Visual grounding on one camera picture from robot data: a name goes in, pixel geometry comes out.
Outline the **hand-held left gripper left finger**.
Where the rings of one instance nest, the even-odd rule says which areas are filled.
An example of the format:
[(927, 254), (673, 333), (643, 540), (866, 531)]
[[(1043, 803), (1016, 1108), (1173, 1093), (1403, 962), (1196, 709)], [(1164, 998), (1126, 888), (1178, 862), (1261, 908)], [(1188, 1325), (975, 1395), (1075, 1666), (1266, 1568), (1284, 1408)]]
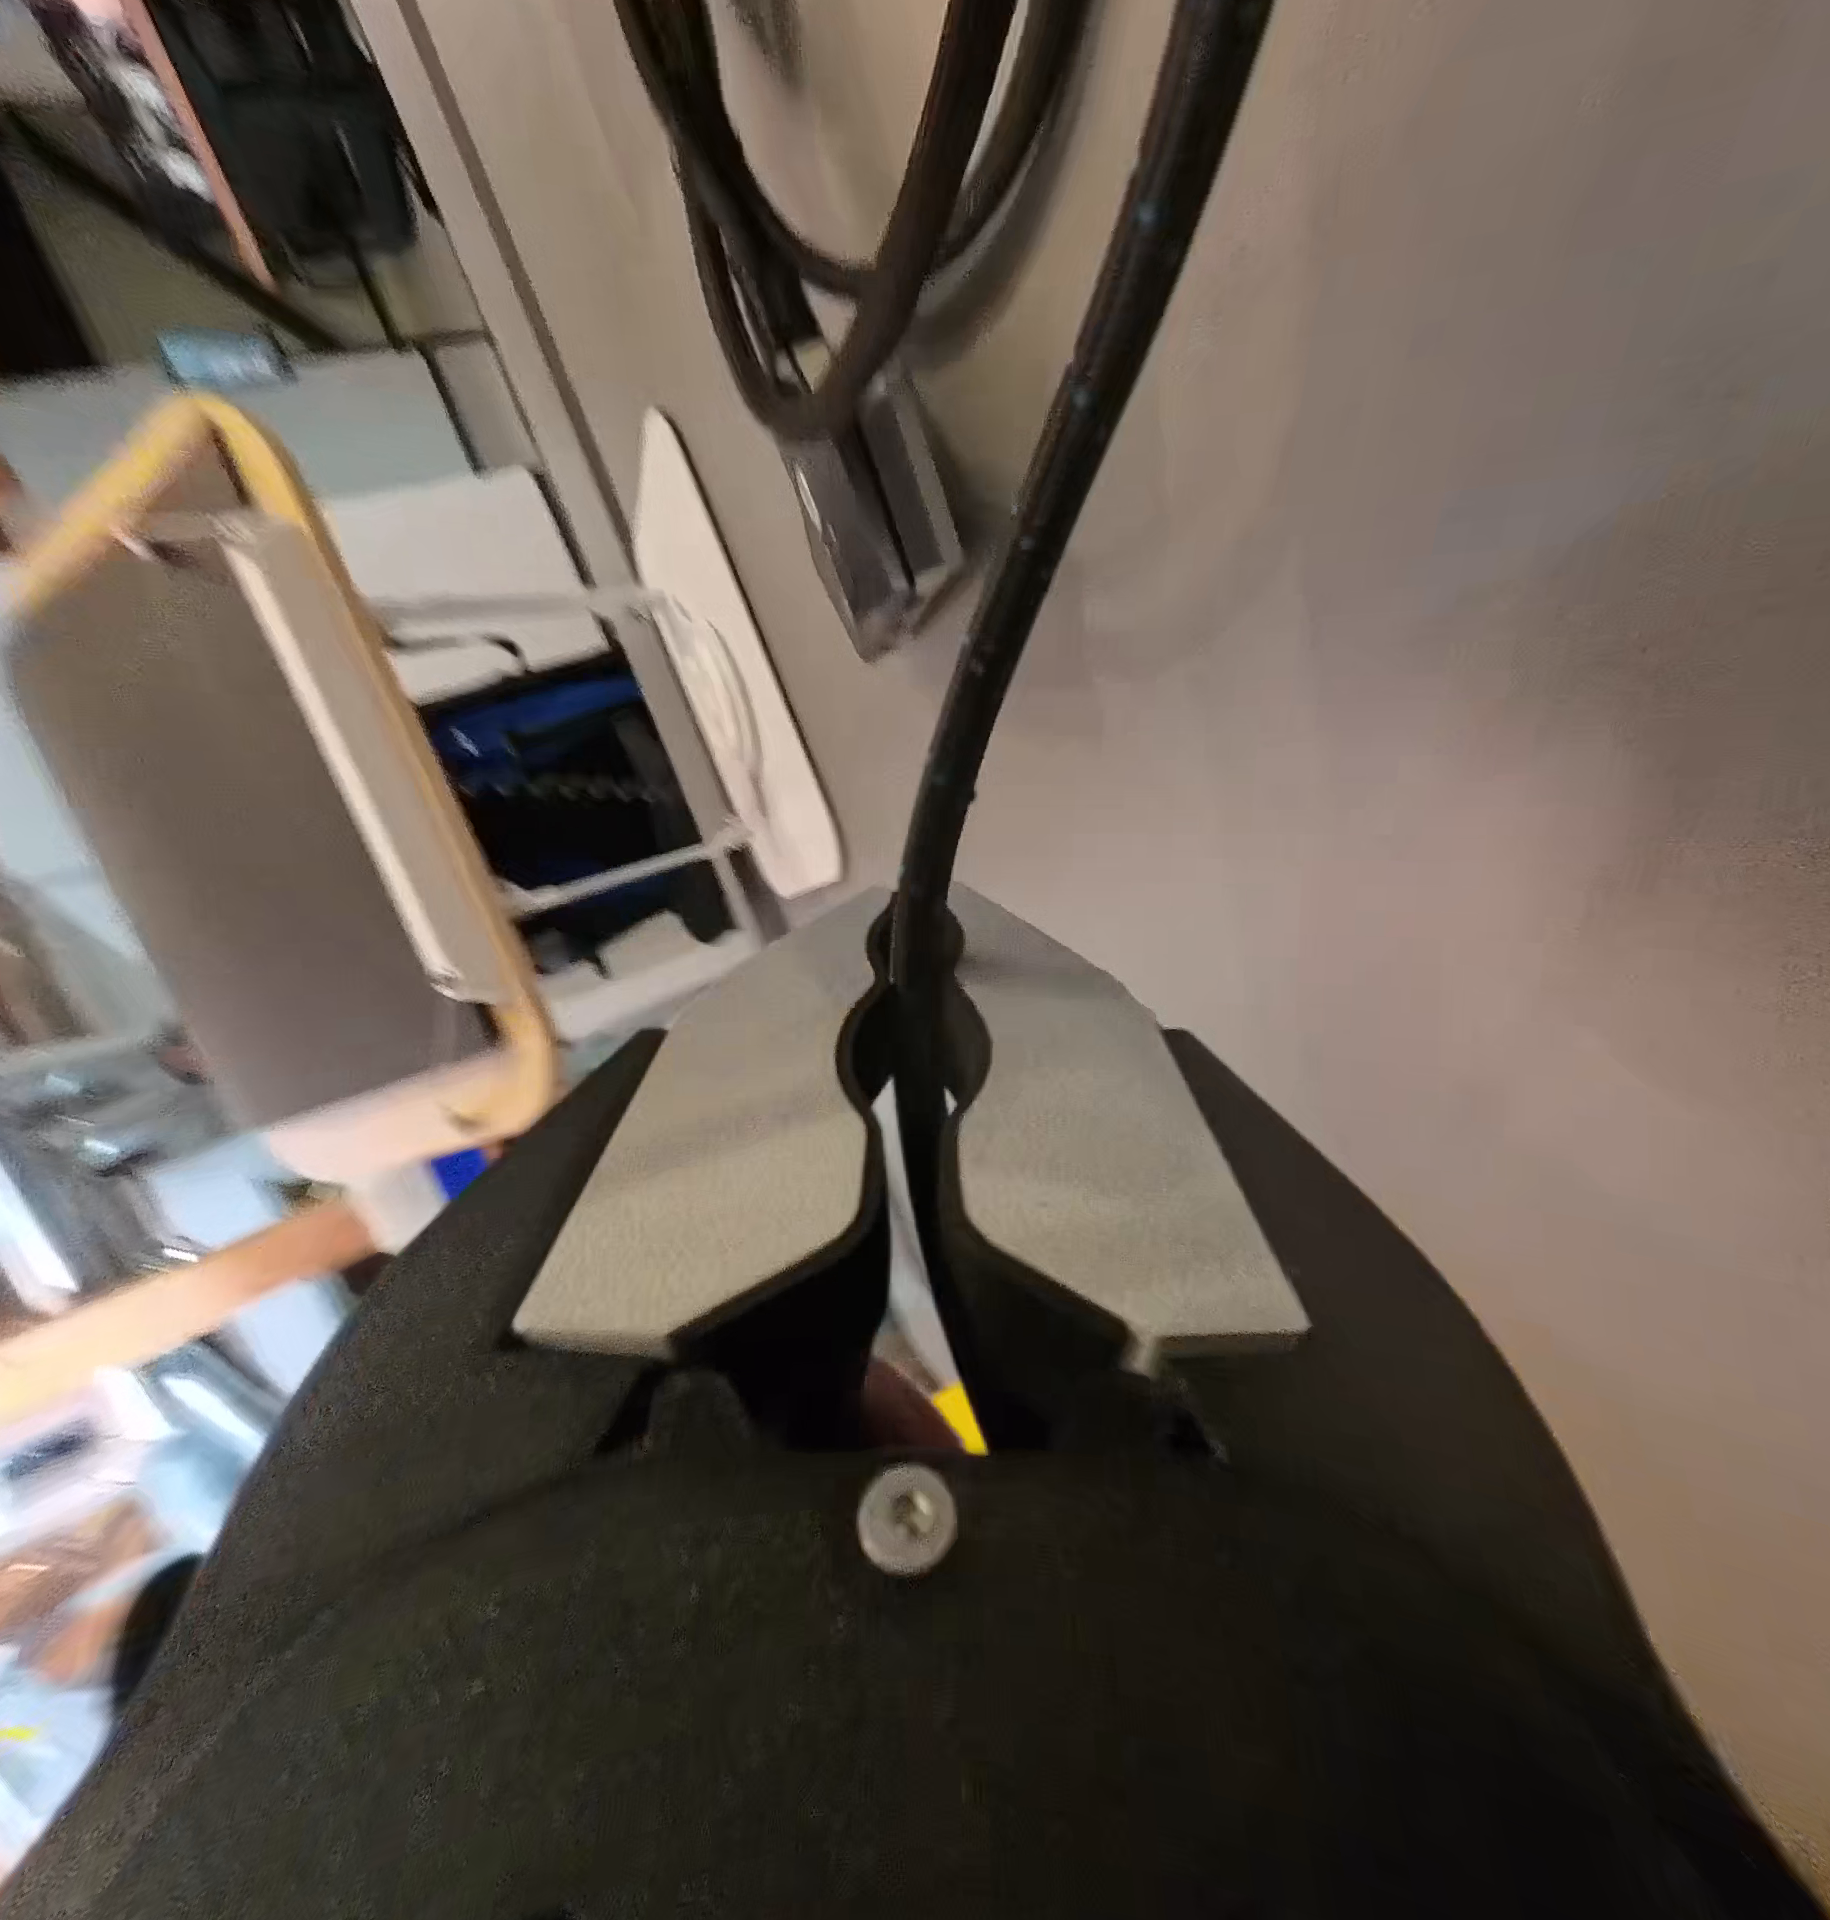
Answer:
[(864, 1026), (886, 895), (760, 947), (662, 1033), (514, 1334), (671, 1359), (846, 1245), (881, 1187)]

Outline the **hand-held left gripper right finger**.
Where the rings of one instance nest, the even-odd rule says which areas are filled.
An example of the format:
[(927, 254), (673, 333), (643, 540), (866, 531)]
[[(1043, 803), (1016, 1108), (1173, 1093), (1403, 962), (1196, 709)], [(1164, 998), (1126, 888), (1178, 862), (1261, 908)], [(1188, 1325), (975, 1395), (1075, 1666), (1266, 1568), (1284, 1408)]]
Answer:
[(1292, 1348), (1312, 1320), (1152, 1012), (970, 889), (955, 981), (985, 1063), (955, 1108), (959, 1208), (1111, 1326), (1126, 1370)]

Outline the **yellow plastic bin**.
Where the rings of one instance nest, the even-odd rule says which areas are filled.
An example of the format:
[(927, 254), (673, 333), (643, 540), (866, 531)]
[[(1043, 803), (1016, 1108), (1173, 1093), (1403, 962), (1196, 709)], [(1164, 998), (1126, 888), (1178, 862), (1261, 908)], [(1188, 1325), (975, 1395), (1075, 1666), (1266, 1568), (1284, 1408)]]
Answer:
[(972, 1399), (959, 1378), (959, 1368), (939, 1326), (901, 1328), (904, 1372), (924, 1393), (932, 1412), (949, 1428), (959, 1449), (968, 1455), (989, 1454), (977, 1422)]

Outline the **black office chair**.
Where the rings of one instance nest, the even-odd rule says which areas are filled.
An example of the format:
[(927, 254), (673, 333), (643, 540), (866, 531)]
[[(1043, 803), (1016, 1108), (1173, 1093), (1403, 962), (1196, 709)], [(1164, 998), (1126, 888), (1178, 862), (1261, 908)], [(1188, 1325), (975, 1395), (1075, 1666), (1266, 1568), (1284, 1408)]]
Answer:
[(490, 872), (533, 893), (697, 846), (688, 798), (614, 663), (510, 678), (421, 708)]

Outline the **grey panel with wooden rim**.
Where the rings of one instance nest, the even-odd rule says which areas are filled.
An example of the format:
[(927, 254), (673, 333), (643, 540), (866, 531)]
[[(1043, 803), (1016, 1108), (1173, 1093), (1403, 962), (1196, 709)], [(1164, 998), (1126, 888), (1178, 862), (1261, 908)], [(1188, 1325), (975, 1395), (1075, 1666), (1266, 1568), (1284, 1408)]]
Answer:
[(550, 1017), (299, 469), (157, 406), (15, 563), (0, 670), (227, 1115), (358, 1183), (524, 1134)]

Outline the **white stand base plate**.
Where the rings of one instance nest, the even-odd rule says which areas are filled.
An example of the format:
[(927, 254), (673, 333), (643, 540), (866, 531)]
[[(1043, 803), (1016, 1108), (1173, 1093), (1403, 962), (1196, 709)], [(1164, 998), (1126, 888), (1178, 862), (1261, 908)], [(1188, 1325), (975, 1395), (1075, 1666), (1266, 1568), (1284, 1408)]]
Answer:
[(629, 547), (649, 618), (764, 888), (846, 877), (825, 787), (675, 422), (643, 412)]

